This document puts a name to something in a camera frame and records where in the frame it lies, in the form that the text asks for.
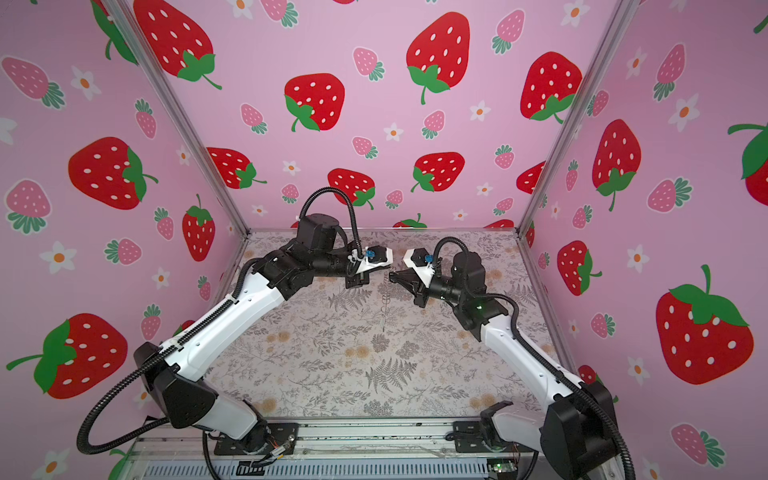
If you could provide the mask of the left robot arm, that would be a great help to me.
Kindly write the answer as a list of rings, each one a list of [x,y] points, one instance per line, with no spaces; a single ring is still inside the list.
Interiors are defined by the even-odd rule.
[[[247,453],[269,444],[268,423],[258,410],[218,392],[204,376],[257,320],[315,278],[338,277],[346,288],[356,288],[369,283],[371,272],[392,264],[392,252],[383,246],[360,250],[348,241],[337,247],[336,239],[343,236],[329,215],[302,218],[294,239],[243,265],[233,292],[206,317],[161,345],[145,343],[135,351],[138,366],[155,363],[142,374],[142,383],[174,428],[218,431]]]

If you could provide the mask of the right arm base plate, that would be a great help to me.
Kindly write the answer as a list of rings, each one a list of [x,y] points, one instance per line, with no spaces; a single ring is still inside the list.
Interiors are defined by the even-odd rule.
[[[533,450],[516,442],[501,440],[487,432],[478,420],[454,421],[445,440],[454,443],[458,453],[532,453]]]

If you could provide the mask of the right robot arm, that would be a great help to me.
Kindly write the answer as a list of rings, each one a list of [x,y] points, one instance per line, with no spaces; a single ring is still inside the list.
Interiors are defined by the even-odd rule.
[[[563,479],[581,479],[596,469],[619,479],[636,476],[616,418],[614,397],[600,382],[587,382],[553,360],[517,325],[519,307],[503,294],[490,293],[478,254],[460,252],[450,276],[424,248],[404,255],[405,268],[389,275],[415,305],[447,303],[462,328],[497,354],[524,382],[543,411],[527,420],[510,403],[481,416],[490,445],[519,443],[540,452]]]

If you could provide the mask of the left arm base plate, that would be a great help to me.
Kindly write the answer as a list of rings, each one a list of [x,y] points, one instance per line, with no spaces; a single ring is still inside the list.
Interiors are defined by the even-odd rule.
[[[274,450],[279,456],[292,455],[298,440],[300,424],[277,422],[257,425],[244,439],[233,440],[226,435],[216,441],[216,456],[255,455],[265,457]]]

